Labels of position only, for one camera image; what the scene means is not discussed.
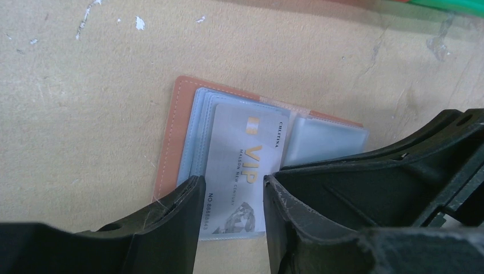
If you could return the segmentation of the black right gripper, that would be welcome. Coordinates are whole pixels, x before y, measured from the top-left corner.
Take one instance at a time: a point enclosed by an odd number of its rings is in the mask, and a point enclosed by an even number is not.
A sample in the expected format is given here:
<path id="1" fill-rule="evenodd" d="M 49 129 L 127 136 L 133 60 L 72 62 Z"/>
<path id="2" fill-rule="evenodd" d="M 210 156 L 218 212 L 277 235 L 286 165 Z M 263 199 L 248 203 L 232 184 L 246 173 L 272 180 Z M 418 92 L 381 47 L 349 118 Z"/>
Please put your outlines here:
<path id="1" fill-rule="evenodd" d="M 350 229 L 483 224 L 483 109 L 443 110 L 406 138 L 363 154 L 285 167 L 276 180 Z"/>

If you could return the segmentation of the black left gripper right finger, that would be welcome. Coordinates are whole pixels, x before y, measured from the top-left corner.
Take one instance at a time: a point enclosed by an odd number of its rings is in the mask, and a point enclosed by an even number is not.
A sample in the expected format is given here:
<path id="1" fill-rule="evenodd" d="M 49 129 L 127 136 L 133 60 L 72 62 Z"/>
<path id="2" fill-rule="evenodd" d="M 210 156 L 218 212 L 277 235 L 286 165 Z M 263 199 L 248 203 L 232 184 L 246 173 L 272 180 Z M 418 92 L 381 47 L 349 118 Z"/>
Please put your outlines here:
<path id="1" fill-rule="evenodd" d="M 482 228 L 365 228 L 322 216 L 272 175 L 263 202 L 272 273 L 482 273 Z"/>

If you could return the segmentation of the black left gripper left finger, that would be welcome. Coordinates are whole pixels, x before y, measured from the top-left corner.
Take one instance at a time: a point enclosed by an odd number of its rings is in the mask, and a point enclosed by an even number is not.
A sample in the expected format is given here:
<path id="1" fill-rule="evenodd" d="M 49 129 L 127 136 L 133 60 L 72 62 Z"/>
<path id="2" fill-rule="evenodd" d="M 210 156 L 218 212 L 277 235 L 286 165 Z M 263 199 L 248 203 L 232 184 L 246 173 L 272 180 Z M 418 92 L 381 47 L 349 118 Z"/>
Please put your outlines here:
<path id="1" fill-rule="evenodd" d="M 1 224 L 2 273 L 192 273 L 206 183 L 191 176 L 167 196 L 97 231 Z"/>

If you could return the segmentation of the brown leather card holder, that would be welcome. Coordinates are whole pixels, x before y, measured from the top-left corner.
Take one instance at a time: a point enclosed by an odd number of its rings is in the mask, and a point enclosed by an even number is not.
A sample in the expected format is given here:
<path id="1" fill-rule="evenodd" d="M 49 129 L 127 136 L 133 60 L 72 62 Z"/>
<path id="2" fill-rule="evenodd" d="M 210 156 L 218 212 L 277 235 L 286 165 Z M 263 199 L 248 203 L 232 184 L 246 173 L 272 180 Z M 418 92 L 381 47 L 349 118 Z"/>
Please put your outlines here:
<path id="1" fill-rule="evenodd" d="M 175 81 L 172 93 L 153 192 L 155 201 L 167 196 L 191 176 L 204 178 L 215 109 L 220 104 L 279 111 L 288 117 L 279 170 L 290 165 L 359 154 L 363 152 L 369 135 L 359 123 L 250 92 L 180 76 Z M 259 237 L 265 233 L 266 225 L 265 232 L 226 239 Z M 225 240 L 202 239 L 200 229 L 199 239 Z"/>

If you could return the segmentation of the green plastic bin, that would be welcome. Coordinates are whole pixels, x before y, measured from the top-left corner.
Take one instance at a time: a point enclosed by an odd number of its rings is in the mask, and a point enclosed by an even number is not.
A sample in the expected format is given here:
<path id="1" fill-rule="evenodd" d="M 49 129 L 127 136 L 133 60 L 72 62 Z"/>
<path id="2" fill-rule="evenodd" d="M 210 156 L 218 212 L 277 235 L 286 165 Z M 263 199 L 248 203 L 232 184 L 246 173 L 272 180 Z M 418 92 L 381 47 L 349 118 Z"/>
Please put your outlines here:
<path id="1" fill-rule="evenodd" d="M 415 5 L 483 17 L 483 0 L 411 0 Z"/>

